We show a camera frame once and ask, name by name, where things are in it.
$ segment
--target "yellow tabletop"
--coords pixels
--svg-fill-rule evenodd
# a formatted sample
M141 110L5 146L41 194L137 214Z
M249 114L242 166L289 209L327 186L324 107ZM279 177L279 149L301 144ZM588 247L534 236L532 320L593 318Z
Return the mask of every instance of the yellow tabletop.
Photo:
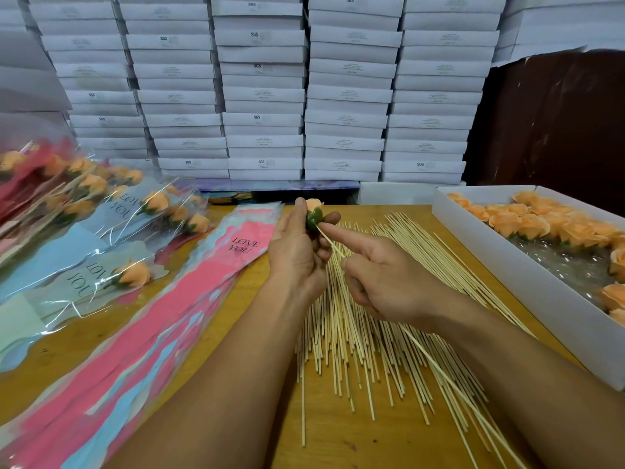
M224 214L231 207L220 207ZM429 206L335 206L343 220L367 228L374 220L383 221L384 215L403 212L430 233L436 233L464 262L503 300L542 342L568 359L574 357L523 307L498 280L484 268L465 247L431 214ZM254 262L243 273L221 310L207 327L197 346L160 399L165 402L178 390L208 355L219 344L258 291L269 274L267 256ZM294 366L289 373L274 424L274 434L268 454L268 466L274 468L336 467L366 468L452 468L472 467L471 460L458 434L451 414L433 378L428 380L434 393L436 415L426 426L414 393L408 390L403 401L395 395L395 408L391 408L386 383L372 386L376 421L369 412L367 391L354 390L355 413L351 412L345 396L334 395L331 371L324 368L322 376L314 371L314 362L306 368L306 440L301 444L301 390L295 384ZM514 427L491 405L497 424L506 438L530 467L540 467L531 450L523 443ZM480 469L501 467L494 455L488 454L473 429L467 440Z

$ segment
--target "forearm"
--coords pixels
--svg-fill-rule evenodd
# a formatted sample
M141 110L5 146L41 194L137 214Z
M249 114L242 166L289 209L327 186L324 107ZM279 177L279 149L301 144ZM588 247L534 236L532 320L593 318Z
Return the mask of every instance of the forearm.
M200 370L110 466L260 467L303 308L288 281L267 280Z
M458 298L435 323L550 468L625 466L625 397L519 328Z

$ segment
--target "person's left hand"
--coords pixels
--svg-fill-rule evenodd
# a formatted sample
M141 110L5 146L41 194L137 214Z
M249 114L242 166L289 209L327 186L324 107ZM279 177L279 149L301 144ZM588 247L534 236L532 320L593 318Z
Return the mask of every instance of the person's left hand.
M332 249L321 246L318 238L311 239L308 235L307 212L306 201L298 197L293 210L277 223L269 254L270 277L294 287L298 298L302 298L302 304L308 308L327 287L326 264L332 257ZM339 212L324 218L324 222L330 224L339 221Z

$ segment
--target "box of orange flowers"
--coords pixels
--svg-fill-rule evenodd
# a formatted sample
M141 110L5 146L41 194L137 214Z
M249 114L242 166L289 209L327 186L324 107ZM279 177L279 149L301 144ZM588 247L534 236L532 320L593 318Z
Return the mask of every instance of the box of orange flowers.
M588 370L625 389L625 219L540 186L440 188L432 213Z

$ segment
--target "person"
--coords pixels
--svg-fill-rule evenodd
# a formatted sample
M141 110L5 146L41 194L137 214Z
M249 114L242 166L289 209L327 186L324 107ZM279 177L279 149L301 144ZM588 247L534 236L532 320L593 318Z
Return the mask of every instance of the person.
M331 246L311 240L298 199L269 246L270 275L199 371L114 455L110 468L258 468L310 305L327 286ZM451 344L549 468L625 467L625 397L447 287L389 239L319 227L354 254L341 266L374 317Z

